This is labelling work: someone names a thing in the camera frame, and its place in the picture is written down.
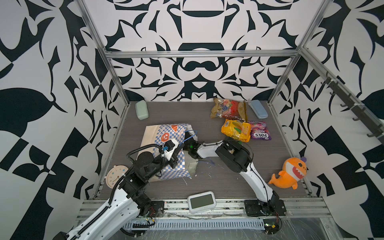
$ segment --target blue checkered paper bag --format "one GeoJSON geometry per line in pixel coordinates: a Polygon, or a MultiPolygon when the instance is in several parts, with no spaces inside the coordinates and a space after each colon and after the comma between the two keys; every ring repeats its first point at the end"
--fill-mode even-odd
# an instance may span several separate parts
{"type": "MultiPolygon", "coordinates": [[[[192,127],[190,124],[181,123],[181,124],[163,124],[163,125],[154,125],[154,126],[147,126],[143,140],[141,142],[141,146],[147,145],[147,144],[158,144],[160,146],[163,146],[164,143],[172,138],[175,138],[179,143],[181,143],[185,138],[185,131],[192,130],[192,127]]],[[[159,149],[154,148],[148,148],[144,151],[152,152],[154,157],[159,155],[159,149]]],[[[166,179],[174,179],[178,177],[189,177],[191,178],[188,169],[185,166],[185,155],[183,151],[180,151],[177,155],[178,162],[177,166],[173,169],[171,166],[166,166],[159,175],[160,177],[153,177],[150,181],[157,181],[157,180],[166,180],[166,179]]]]}

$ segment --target round clock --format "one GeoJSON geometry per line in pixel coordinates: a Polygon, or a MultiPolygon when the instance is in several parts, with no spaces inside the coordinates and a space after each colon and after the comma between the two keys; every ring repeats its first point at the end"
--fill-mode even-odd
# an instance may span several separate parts
{"type": "Polygon", "coordinates": [[[113,168],[105,176],[105,183],[108,187],[113,188],[117,181],[128,171],[128,168],[124,165],[113,166],[113,168]]]}

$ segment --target purple candy package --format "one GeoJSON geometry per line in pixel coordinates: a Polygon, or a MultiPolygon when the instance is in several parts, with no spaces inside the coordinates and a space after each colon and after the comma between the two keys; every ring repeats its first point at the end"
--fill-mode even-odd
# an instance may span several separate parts
{"type": "Polygon", "coordinates": [[[251,138],[258,140],[271,140],[271,135],[266,127],[265,122],[249,121],[251,124],[251,138]]]}

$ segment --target orange plush toy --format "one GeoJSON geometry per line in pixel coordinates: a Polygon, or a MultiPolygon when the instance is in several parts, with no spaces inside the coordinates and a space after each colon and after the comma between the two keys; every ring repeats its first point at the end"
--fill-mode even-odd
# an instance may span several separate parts
{"type": "Polygon", "coordinates": [[[305,157],[302,157],[301,159],[296,157],[287,159],[284,162],[283,170],[279,172],[279,177],[276,178],[275,174],[273,174],[268,184],[273,183],[279,188],[292,187],[293,189],[297,189],[297,181],[307,174],[306,161],[307,159],[305,157]]]}

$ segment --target black and white wallpaper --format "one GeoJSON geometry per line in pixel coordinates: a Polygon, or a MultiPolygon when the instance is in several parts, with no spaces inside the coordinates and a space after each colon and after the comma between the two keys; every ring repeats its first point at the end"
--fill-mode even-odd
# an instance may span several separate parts
{"type": "Polygon", "coordinates": [[[124,109],[72,0],[0,3],[1,239],[69,231],[124,109]]]}
{"type": "Polygon", "coordinates": [[[132,101],[268,100],[289,57],[113,59],[132,101]]]}
{"type": "Polygon", "coordinates": [[[320,0],[86,0],[109,51],[295,49],[320,0]]]}
{"type": "MultiPolygon", "coordinates": [[[[312,51],[383,119],[384,48],[380,0],[335,0],[311,42],[312,51]]],[[[307,177],[345,237],[384,237],[384,146],[301,58],[273,105],[289,144],[306,156],[307,177]]]]}

